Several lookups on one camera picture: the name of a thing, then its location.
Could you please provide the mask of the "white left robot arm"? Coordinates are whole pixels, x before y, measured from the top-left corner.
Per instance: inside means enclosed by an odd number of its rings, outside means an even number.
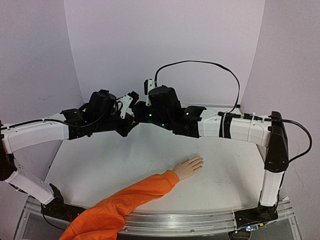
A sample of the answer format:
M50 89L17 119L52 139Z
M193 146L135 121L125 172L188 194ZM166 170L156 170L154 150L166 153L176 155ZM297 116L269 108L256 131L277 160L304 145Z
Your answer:
M0 180L17 191L27 194L41 205L44 217L71 221L85 209L67 204L57 186L45 182L22 160L23 153L39 150L63 141L90 137L94 133L115 131L122 137L137 125L130 110L139 95L132 91L116 97L108 90L92 93L89 102L79 108L20 123L0 126Z

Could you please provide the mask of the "orange sleeved forearm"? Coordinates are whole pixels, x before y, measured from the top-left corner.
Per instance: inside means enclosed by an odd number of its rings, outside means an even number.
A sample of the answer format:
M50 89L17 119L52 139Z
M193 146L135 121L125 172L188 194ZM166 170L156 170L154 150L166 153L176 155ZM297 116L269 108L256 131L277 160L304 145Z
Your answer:
M171 170L151 175L86 209L61 235L61 240L115 240L125 216L169 193L180 181Z

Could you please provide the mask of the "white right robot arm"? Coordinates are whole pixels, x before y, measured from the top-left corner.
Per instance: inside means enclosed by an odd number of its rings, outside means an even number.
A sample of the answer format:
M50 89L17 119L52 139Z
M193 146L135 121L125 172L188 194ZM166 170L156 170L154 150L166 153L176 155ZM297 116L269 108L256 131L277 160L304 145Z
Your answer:
M214 112L204 106L182 107L175 90L166 86L150 90L147 101L138 101L132 111L137 122L154 124L175 135L217 137L266 147L258 206L236 211L236 228L248 231L278 218L279 193L289 166L288 138L279 112L262 118L253 113Z

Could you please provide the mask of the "mannequin hand with long nails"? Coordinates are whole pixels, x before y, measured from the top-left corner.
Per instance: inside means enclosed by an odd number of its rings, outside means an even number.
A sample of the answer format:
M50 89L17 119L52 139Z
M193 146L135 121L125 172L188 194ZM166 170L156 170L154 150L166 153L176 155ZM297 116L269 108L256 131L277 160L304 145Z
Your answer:
M177 175L179 180L182 181L199 172L203 168L203 165L204 160L198 155L177 163L172 171Z

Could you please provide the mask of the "aluminium back edge strip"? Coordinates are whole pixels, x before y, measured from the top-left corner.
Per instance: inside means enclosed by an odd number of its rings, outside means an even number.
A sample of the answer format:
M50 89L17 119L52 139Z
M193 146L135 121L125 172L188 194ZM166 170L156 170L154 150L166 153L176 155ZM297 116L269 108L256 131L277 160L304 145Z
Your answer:
M187 106L199 106L199 107L206 107L206 108L227 108L232 109L235 107L234 105L227 105L227 104L205 104L205 103L181 103L181 106L187 107Z

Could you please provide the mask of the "aluminium table front rail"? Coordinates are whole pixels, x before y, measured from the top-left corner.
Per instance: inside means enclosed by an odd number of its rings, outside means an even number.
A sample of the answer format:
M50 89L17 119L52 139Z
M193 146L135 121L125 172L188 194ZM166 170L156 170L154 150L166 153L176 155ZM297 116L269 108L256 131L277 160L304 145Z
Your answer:
M253 210L199 213L142 213L125 217L119 240L300 240L291 202L278 203L275 217L254 219ZM57 240L69 222L43 216L40 203L28 198L15 240Z

